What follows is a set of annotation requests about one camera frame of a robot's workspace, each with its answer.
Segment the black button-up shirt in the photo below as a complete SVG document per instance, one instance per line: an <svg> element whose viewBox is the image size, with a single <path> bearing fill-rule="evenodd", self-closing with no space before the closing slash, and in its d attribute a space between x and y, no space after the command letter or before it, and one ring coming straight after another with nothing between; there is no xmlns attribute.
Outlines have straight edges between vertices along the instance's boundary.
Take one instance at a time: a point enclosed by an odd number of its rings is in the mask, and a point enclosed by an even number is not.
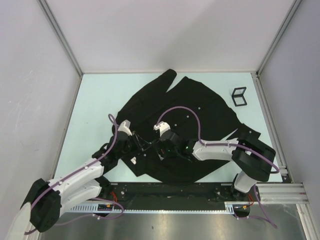
<svg viewBox="0 0 320 240"><path fill-rule="evenodd" d="M238 138L243 133L260 137L260 133L240 122L237 114L225 100L199 81L184 77L175 87L169 87L177 73L168 69L156 79L137 91L120 109L116 122L130 121L130 129L148 142L158 139L154 125L161 114L172 108L162 121L186 140L198 138L198 125L193 110L200 120L201 139L221 141ZM227 164L223 160L190 162L179 157L160 160L154 148L136 157L136 164L131 159L122 161L137 176L148 175L172 186L187 186Z"/></svg>

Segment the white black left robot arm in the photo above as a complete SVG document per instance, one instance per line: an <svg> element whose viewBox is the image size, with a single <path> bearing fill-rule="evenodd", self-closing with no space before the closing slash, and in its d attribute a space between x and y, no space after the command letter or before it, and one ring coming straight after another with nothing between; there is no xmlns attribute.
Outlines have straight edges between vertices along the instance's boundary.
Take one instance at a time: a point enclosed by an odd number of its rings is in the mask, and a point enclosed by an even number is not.
<svg viewBox="0 0 320 240"><path fill-rule="evenodd" d="M24 203L30 203L30 223L41 233L53 227L72 207L89 199L105 200L110 196L110 182L104 174L119 160L136 158L151 147L135 132L117 130L91 158L76 170L51 180L37 179L30 187Z"/></svg>

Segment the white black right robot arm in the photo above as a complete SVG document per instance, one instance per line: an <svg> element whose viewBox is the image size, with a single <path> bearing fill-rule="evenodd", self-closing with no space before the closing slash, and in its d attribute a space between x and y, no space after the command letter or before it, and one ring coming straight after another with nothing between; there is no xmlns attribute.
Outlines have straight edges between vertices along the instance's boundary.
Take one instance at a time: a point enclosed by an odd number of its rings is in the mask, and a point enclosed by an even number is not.
<svg viewBox="0 0 320 240"><path fill-rule="evenodd" d="M251 133L221 141L183 139L172 130L163 132L154 143L161 160L178 157L191 163L208 160L234 162L240 169L230 187L231 196L242 201L258 182L267 182L280 172L274 164L275 150Z"/></svg>

